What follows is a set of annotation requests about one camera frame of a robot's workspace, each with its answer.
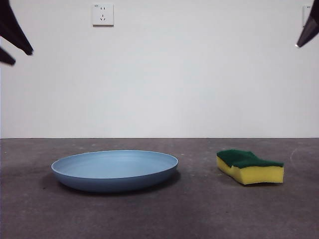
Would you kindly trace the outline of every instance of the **wall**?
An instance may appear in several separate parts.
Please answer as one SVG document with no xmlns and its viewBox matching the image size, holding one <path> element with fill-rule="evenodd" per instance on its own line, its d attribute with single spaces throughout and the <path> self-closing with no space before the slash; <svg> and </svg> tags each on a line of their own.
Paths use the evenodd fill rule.
<svg viewBox="0 0 319 239">
<path fill-rule="evenodd" d="M 1 65 L 1 136 L 318 137 L 319 37 L 300 0 L 11 0 L 34 47 Z"/>
</svg>

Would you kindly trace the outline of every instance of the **electrical outlet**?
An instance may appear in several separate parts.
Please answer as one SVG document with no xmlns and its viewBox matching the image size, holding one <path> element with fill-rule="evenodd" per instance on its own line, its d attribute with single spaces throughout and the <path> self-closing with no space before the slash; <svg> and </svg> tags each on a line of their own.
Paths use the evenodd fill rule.
<svg viewBox="0 0 319 239">
<path fill-rule="evenodd" d="M 92 24 L 93 26 L 114 26 L 114 5 L 92 5 Z"/>
</svg>

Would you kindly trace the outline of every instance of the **yellow sponge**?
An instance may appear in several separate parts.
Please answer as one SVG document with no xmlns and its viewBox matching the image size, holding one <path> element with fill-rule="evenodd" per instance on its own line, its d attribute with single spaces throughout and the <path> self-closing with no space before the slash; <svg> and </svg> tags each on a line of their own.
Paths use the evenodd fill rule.
<svg viewBox="0 0 319 239">
<path fill-rule="evenodd" d="M 259 159 L 252 152 L 235 149 L 218 152 L 217 166 L 244 185 L 284 180 L 283 163 Z"/>
</svg>

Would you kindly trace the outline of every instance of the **floor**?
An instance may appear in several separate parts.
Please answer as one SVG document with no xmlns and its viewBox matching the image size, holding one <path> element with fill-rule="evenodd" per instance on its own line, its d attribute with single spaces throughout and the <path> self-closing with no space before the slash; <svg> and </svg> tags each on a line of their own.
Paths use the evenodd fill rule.
<svg viewBox="0 0 319 239">
<path fill-rule="evenodd" d="M 251 150 L 285 163 L 283 184 L 243 186 L 216 152 Z M 72 154 L 141 149 L 172 154 L 166 182 L 121 194 L 70 189 L 50 165 Z M 318 239 L 319 139 L 2 139 L 3 239 Z"/>
</svg>

